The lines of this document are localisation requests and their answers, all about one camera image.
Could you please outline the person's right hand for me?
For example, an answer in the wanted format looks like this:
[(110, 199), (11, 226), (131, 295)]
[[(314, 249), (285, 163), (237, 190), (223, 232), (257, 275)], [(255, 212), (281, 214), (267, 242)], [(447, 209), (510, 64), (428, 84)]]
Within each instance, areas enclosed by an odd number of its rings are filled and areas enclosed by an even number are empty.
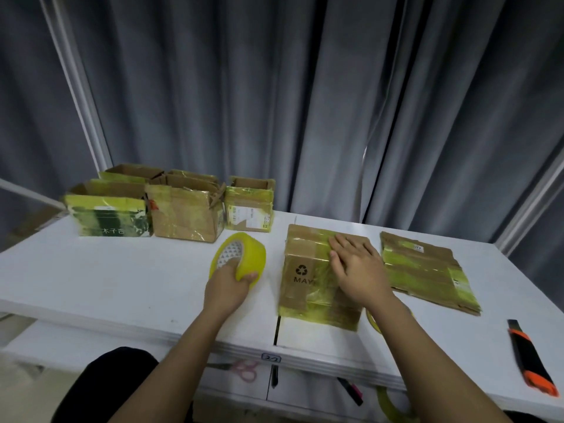
[(396, 299), (379, 252), (369, 240), (350, 234), (335, 234), (328, 242), (331, 251), (340, 256), (349, 278), (348, 286), (340, 289), (377, 319)]

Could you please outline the person's left hand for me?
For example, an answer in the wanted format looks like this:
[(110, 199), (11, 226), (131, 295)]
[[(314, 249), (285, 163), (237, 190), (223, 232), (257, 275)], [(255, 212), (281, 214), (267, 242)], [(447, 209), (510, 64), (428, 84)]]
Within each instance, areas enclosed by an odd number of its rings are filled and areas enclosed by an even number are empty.
[(227, 318), (243, 304), (250, 289), (235, 278), (238, 262), (237, 259), (231, 259), (208, 280), (203, 306), (206, 313)]

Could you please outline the yellow packing tape roll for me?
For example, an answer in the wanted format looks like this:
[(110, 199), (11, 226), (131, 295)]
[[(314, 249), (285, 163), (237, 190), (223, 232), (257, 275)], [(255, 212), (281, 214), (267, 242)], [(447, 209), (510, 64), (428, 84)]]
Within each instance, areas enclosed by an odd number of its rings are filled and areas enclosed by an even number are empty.
[(376, 320), (374, 319), (373, 315), (371, 314), (371, 312), (369, 311), (369, 309), (366, 307), (365, 309), (365, 315), (367, 317), (367, 320), (370, 324), (370, 326), (380, 335), (382, 335), (381, 329), (378, 326)]
[(235, 278), (240, 281), (242, 277), (255, 272), (257, 277), (250, 284), (254, 288), (260, 279), (266, 265), (266, 249), (263, 243), (245, 232), (230, 235), (218, 248), (211, 262), (209, 277), (214, 272), (227, 264), (231, 259), (237, 259)]
[(420, 423), (419, 418), (414, 413), (401, 412), (401, 410), (393, 404), (386, 387), (376, 386), (375, 389), (378, 404), (391, 423)]

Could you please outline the taped brown cardboard box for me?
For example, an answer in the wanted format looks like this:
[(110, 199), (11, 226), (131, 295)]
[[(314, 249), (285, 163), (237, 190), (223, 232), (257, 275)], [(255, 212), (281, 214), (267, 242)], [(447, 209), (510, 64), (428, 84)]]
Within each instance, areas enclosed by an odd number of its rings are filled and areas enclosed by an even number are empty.
[(357, 331), (362, 307), (340, 289), (330, 266), (334, 231), (290, 224), (278, 297), (278, 315)]

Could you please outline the person's right forearm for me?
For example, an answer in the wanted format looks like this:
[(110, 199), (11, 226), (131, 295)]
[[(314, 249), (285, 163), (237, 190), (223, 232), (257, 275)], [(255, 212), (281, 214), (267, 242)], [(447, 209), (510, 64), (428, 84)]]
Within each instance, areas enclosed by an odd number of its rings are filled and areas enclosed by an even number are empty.
[(392, 292), (362, 292), (421, 423), (512, 423)]

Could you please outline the person's left forearm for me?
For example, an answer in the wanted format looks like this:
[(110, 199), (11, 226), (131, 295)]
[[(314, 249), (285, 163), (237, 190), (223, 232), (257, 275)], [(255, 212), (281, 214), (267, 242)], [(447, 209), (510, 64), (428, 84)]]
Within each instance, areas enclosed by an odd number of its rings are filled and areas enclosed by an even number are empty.
[(206, 303), (178, 343), (108, 423), (182, 423), (215, 339), (242, 301)]

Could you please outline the small labelled cardboard box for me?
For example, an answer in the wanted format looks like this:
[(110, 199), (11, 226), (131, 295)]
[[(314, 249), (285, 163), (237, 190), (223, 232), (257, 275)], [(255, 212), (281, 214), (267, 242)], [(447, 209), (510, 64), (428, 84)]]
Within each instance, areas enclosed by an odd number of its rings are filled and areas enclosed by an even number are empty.
[(269, 233), (276, 181), (231, 176), (224, 193), (226, 228)]

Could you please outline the flattened taped cardboard box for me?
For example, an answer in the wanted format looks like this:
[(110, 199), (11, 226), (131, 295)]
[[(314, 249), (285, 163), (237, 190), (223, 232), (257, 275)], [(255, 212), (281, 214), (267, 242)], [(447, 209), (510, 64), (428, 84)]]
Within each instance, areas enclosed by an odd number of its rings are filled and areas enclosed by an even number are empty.
[(466, 274), (451, 249), (381, 232), (381, 257), (396, 291), (425, 301), (480, 316)]

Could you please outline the open taped cardboard box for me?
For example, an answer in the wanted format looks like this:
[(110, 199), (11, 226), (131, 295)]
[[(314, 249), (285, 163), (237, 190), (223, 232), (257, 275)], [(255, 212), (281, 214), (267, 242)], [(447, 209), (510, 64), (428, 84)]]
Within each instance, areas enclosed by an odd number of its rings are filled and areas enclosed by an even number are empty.
[(178, 170), (172, 169), (166, 172), (168, 175), (177, 175), (180, 177), (192, 178), (192, 179), (199, 179), (208, 183), (215, 184), (219, 186), (219, 179), (215, 175), (208, 175), (208, 174), (199, 174), (196, 172), (186, 171), (186, 170)]
[(164, 170), (135, 163), (122, 163), (98, 172), (101, 180), (129, 184), (147, 184), (159, 177)]

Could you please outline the person's black trousers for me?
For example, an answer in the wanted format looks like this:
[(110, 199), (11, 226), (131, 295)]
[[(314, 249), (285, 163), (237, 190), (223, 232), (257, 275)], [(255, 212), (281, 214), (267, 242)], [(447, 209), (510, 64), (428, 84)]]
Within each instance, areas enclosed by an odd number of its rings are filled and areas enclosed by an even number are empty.
[(76, 379), (51, 423), (108, 423), (158, 364), (138, 348), (119, 347), (99, 356)]

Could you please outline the grey curtain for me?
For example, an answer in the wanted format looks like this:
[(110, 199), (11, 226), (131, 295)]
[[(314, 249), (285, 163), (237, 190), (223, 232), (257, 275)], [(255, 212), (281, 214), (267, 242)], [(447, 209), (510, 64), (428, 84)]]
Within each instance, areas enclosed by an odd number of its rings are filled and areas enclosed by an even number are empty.
[[(494, 243), (564, 148), (564, 0), (64, 0), (114, 165)], [(0, 0), (0, 178), (97, 177), (39, 0)]]

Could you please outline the white lower shelf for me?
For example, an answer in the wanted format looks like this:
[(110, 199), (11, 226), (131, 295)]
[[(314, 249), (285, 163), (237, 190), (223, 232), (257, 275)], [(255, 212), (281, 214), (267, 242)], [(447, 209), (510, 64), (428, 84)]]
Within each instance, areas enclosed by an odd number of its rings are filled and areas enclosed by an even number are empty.
[[(429, 336), (500, 407), (564, 423), (563, 339), (536, 335), (541, 358), (560, 390), (560, 398), (554, 399), (525, 385), (504, 327), (482, 327), (463, 333), (450, 326), (446, 330), (429, 329)], [(142, 348), (161, 359), (171, 343), (37, 321), (10, 341), (4, 351), (23, 362), (79, 372), (96, 357), (120, 346)], [(281, 362), (262, 360), (265, 352), (281, 356)], [(258, 362), (255, 382), (246, 383), (232, 372), (207, 368), (198, 394), (309, 418), (391, 423), (376, 395), (375, 387), (384, 386), (401, 412), (412, 413), (390, 351), (382, 335), (365, 319), (356, 333), (282, 319), (276, 345), (267, 343), (249, 351), (226, 348), (210, 357), (210, 362), (238, 360)], [(275, 389), (270, 387), (272, 365), (278, 365)], [(337, 377), (358, 387), (363, 393), (362, 406), (354, 403)]]

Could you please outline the orange black utility knife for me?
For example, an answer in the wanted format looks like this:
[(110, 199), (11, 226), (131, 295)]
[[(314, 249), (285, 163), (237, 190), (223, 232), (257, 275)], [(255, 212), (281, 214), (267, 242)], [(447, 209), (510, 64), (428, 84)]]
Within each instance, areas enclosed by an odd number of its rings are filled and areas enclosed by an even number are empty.
[(509, 319), (507, 323), (517, 365), (525, 383), (551, 397), (560, 397), (560, 393), (546, 371), (531, 338), (521, 329), (517, 320)]

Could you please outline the white frame pole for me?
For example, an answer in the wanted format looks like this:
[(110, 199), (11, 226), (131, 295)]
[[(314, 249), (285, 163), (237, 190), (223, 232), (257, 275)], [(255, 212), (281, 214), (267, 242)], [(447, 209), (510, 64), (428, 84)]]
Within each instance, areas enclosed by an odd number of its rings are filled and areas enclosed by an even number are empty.
[(563, 189), (564, 148), (549, 164), (495, 242), (504, 256), (512, 254)]
[(113, 167), (72, 21), (64, 0), (39, 0), (97, 171)]

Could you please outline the white frame bar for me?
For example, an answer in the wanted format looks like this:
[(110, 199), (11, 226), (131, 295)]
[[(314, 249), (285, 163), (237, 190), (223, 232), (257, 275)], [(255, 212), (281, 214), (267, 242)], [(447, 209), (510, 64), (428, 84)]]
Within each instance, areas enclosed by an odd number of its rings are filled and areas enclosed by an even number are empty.
[(44, 196), (38, 192), (32, 191), (30, 189), (27, 189), (25, 187), (22, 187), (20, 185), (11, 183), (9, 181), (6, 181), (2, 178), (0, 178), (0, 189), (3, 189), (5, 191), (8, 192), (12, 192), (15, 193), (19, 196), (22, 196), (24, 198), (27, 199), (33, 199), (36, 201), (39, 201), (45, 205), (49, 205), (51, 207), (57, 208), (60, 211), (66, 211), (66, 205), (64, 205), (62, 202), (55, 200), (55, 199), (51, 199), (47, 196)]

